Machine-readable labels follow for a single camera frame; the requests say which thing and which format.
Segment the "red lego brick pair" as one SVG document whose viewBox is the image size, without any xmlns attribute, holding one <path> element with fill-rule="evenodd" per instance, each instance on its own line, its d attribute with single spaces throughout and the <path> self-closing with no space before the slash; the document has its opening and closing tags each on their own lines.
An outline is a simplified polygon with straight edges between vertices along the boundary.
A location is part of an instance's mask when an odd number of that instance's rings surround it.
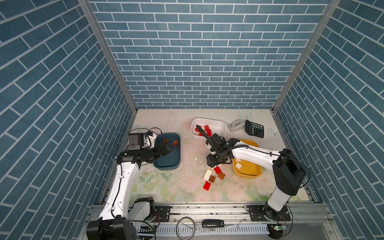
<svg viewBox="0 0 384 240">
<path fill-rule="evenodd" d="M 204 126 L 204 129 L 205 129 L 205 133 L 211 137 L 212 136 L 212 130 L 210 129 L 209 125 L 205 125 Z"/>
</svg>

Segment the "brown lego brick low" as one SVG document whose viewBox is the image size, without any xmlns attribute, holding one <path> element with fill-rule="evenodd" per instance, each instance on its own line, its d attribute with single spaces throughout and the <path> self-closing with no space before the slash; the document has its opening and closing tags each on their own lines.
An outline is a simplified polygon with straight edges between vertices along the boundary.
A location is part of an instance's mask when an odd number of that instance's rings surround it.
<svg viewBox="0 0 384 240">
<path fill-rule="evenodd" d="M 211 175 L 211 176 L 209 177 L 209 180 L 208 180 L 208 181 L 209 181 L 210 183 L 214 183 L 214 182 L 215 182 L 215 179 L 216 179 L 216 177 Z"/>
</svg>

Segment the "red lego brick front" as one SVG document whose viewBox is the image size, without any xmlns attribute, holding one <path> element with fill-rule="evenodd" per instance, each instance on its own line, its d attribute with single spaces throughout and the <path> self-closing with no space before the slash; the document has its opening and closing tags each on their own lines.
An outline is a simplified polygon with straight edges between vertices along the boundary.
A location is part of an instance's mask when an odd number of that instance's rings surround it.
<svg viewBox="0 0 384 240">
<path fill-rule="evenodd" d="M 206 190 L 206 191 L 209 191 L 210 187 L 211 187 L 211 183 L 210 182 L 205 182 L 204 186 L 203 186 L 203 189 Z"/>
</svg>

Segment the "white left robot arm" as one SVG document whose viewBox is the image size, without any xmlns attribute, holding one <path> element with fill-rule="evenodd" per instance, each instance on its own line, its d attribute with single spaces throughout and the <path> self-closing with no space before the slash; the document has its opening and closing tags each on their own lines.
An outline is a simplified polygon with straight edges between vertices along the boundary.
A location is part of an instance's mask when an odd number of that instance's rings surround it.
<svg viewBox="0 0 384 240">
<path fill-rule="evenodd" d="M 148 223 L 156 213 L 153 198 L 137 199 L 132 208 L 129 201 L 141 167 L 167 156 L 176 147 L 169 140 L 157 142 L 158 136 L 150 130 L 128 134 L 125 149 L 116 157 L 116 175 L 106 204 L 98 219 L 88 223 L 89 240 L 136 240 L 143 224 L 156 232 Z"/>
</svg>

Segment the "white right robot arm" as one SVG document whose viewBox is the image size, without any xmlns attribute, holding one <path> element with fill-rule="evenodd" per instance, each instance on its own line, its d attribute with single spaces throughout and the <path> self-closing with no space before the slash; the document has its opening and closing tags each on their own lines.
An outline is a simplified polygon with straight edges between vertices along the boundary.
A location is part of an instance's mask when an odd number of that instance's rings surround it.
<svg viewBox="0 0 384 240">
<path fill-rule="evenodd" d="M 261 166 L 274 174 L 275 187 L 263 207 L 264 216 L 276 221 L 291 197 L 297 195 L 305 177 L 309 174 L 295 154 L 288 150 L 270 151 L 231 138 L 228 141 L 217 134 L 206 136 L 206 147 L 210 151 L 207 164 L 214 168 L 228 160 L 244 160 Z"/>
</svg>

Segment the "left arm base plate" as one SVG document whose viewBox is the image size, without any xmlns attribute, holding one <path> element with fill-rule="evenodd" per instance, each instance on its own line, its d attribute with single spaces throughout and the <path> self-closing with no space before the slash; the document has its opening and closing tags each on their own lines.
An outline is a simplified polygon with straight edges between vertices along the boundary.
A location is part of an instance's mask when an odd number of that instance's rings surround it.
<svg viewBox="0 0 384 240">
<path fill-rule="evenodd" d="M 157 223 L 169 222 L 170 213 L 171 213 L 170 206 L 156 206 L 155 222 Z"/>
</svg>

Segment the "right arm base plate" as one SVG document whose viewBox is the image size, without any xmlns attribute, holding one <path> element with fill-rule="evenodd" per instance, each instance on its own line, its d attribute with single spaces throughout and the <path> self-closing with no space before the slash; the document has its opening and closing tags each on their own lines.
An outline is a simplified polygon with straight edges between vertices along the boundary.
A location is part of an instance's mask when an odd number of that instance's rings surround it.
<svg viewBox="0 0 384 240">
<path fill-rule="evenodd" d="M 250 214 L 252 222 L 270 221 L 277 222 L 280 220 L 290 221 L 291 214 L 286 205 L 280 211 L 275 211 L 268 204 L 265 205 L 247 205 L 246 211 Z"/>
</svg>

